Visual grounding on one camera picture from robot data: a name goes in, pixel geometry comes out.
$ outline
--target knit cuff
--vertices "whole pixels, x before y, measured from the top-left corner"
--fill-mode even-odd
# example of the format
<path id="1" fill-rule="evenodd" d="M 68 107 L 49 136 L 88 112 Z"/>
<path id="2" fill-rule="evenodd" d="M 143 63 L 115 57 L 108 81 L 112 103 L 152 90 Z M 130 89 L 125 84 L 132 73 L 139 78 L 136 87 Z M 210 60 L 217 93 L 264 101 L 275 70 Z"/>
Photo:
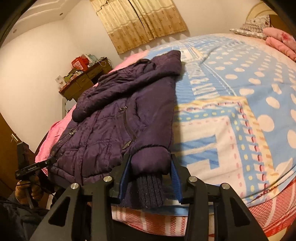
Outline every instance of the knit cuff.
<path id="1" fill-rule="evenodd" d="M 142 208 L 155 208 L 163 205 L 162 175 L 142 175 L 137 178 L 137 186 Z"/>

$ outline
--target jacket zipper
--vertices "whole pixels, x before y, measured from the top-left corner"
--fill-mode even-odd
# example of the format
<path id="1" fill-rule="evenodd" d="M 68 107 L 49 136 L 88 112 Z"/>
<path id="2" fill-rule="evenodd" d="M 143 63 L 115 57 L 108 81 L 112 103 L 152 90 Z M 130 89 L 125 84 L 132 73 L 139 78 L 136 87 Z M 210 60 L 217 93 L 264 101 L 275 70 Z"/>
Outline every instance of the jacket zipper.
<path id="1" fill-rule="evenodd" d="M 61 143 L 66 137 L 68 137 L 69 135 L 70 136 L 72 136 L 72 135 L 74 135 L 75 133 L 76 133 L 76 131 L 77 131 L 77 129 L 76 128 L 72 128 L 71 130 L 70 130 L 70 132 L 67 134 L 67 135 L 65 135 L 62 139 L 60 139 L 54 146 L 53 146 L 53 148 L 52 148 L 52 151 L 50 152 L 50 154 L 51 154 L 51 156 L 52 157 L 54 157 L 54 155 L 57 153 L 57 151 L 60 149 L 60 148 L 58 148 L 56 151 L 54 151 L 53 149 L 56 147 L 56 145 L 57 144 L 59 144 L 59 143 Z"/>
<path id="2" fill-rule="evenodd" d="M 119 109 L 120 112 L 123 111 L 123 124 L 124 124 L 124 127 L 125 127 L 127 133 L 131 137 L 131 140 L 129 140 L 127 143 L 125 143 L 124 146 L 122 147 L 123 150 L 126 149 L 127 147 L 129 147 L 130 144 L 137 139 L 136 134 L 134 133 L 134 131 L 128 125 L 128 121 L 127 121 L 127 117 L 126 117 L 126 110 L 127 110 L 127 108 L 128 107 L 125 106 L 125 107 L 122 107 L 122 108 Z"/>

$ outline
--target red checkered sheet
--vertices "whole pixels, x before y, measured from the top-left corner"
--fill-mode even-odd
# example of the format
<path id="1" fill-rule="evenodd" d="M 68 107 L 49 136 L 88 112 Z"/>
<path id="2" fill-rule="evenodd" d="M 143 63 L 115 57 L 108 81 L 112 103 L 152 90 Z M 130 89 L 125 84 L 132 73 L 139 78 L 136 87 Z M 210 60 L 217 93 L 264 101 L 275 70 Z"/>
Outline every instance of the red checkered sheet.
<path id="1" fill-rule="evenodd" d="M 295 187 L 296 178 L 275 198 L 250 208 L 267 237 L 290 226 L 296 218 Z M 166 236 L 184 236 L 187 223 L 187 217 L 151 214 L 119 207 L 112 207 L 112 217 L 143 232 Z M 209 240 L 214 240 L 214 215 L 210 215 Z"/>

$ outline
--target glove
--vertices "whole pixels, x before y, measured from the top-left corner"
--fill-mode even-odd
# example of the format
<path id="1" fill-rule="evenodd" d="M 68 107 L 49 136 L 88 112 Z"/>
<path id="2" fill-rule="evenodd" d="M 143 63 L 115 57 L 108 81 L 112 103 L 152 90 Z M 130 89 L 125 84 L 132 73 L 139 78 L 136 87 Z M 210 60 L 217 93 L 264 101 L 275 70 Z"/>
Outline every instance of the glove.
<path id="1" fill-rule="evenodd" d="M 29 181 L 19 181 L 15 187 L 15 198 L 20 204 L 29 204 L 29 201 L 26 196 L 26 188 L 32 189 L 32 197 L 34 200 L 39 202 L 41 198 L 43 197 L 43 191 L 40 187 L 40 181 L 39 178 L 36 176 L 33 183 L 30 183 Z"/>

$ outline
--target beige patterned curtain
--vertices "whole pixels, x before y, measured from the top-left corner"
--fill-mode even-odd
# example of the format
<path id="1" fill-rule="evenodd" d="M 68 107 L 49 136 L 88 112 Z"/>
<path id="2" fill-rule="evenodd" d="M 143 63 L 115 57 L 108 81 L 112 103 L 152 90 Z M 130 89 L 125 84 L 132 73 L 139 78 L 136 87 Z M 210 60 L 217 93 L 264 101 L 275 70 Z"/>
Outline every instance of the beige patterned curtain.
<path id="1" fill-rule="evenodd" d="M 90 0 L 121 54 L 149 42 L 146 30 L 128 0 Z"/>
<path id="2" fill-rule="evenodd" d="M 188 30 L 172 0 L 130 0 L 130 3 L 149 40 Z"/>
<path id="3" fill-rule="evenodd" d="M 149 41 L 187 30 L 172 0 L 90 0 L 121 54 Z"/>

